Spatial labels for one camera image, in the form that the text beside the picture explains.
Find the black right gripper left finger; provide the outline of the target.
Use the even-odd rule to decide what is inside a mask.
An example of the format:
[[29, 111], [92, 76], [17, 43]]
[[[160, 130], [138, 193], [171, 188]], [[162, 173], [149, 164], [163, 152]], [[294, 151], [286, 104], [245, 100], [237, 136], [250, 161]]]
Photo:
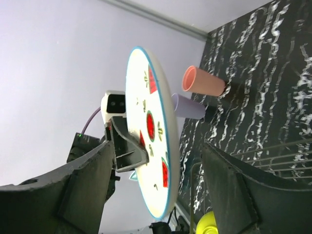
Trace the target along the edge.
[[97, 234], [114, 155], [111, 142], [19, 185], [0, 188], [2, 234]]

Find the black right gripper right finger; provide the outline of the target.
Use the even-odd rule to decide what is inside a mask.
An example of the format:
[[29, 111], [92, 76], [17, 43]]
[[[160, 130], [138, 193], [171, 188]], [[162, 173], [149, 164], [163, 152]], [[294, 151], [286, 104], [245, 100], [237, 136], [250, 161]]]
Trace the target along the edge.
[[310, 234], [311, 186], [274, 176], [206, 143], [202, 165], [221, 234]]

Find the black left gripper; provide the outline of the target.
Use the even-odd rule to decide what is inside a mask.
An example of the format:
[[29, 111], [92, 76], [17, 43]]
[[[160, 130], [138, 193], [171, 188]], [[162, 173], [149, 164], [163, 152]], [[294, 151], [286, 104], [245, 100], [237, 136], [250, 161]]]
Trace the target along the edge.
[[121, 116], [111, 118], [105, 123], [105, 140], [113, 143], [115, 153], [112, 158], [110, 183], [115, 183], [116, 172], [132, 171], [149, 163], [146, 149], [128, 132], [127, 120]]

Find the yellow-green bowl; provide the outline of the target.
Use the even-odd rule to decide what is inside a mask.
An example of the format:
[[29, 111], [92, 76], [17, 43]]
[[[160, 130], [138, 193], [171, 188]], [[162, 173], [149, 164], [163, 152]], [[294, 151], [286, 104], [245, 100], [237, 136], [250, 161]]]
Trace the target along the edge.
[[196, 226], [196, 234], [218, 234], [218, 229], [213, 211], [207, 212]]

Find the white plate with strawberries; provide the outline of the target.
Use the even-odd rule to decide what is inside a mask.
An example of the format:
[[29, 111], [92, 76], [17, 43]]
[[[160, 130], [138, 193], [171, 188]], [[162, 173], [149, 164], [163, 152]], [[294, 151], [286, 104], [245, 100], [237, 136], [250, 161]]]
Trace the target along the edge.
[[178, 197], [178, 125], [163, 68], [151, 51], [140, 46], [128, 59], [125, 101], [128, 131], [149, 159], [136, 168], [138, 183], [150, 214], [162, 219]]

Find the grey wire dish rack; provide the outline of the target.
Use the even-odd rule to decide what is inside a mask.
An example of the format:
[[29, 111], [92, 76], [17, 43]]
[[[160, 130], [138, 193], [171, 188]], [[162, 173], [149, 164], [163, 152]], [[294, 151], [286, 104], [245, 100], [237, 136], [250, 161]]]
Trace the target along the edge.
[[[256, 149], [247, 152], [239, 152], [231, 154], [232, 157], [240, 159], [245, 163], [249, 163], [257, 168], [265, 168], [266, 172], [277, 174], [279, 177], [282, 171], [303, 171], [310, 170], [311, 167], [297, 167], [297, 164], [304, 164], [312, 160], [312, 139], [302, 139], [293, 142], [272, 145], [263, 149]], [[190, 226], [195, 229], [199, 219], [210, 210], [210, 206], [206, 206], [208, 190], [204, 185], [204, 167], [202, 160], [192, 166], [190, 177]], [[199, 205], [203, 206], [203, 212], [196, 214], [196, 196], [199, 190], [203, 191], [202, 200]]]

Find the lilac cup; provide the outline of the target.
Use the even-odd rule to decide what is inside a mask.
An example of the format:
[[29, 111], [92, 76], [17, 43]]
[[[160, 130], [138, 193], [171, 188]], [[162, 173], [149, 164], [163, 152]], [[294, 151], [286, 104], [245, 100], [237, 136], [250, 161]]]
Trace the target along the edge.
[[177, 117], [202, 119], [205, 117], [205, 106], [192, 99], [174, 93], [171, 96]]

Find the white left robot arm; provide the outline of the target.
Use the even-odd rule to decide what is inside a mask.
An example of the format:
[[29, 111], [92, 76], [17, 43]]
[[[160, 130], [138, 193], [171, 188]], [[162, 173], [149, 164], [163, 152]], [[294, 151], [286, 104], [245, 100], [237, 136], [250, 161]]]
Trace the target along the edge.
[[105, 136], [101, 139], [76, 133], [67, 162], [83, 156], [106, 141], [111, 142], [113, 145], [111, 184], [120, 180], [120, 177], [116, 176], [116, 172], [133, 171], [149, 162], [144, 140], [137, 140], [128, 132], [127, 118], [121, 116], [112, 117], [105, 124]]

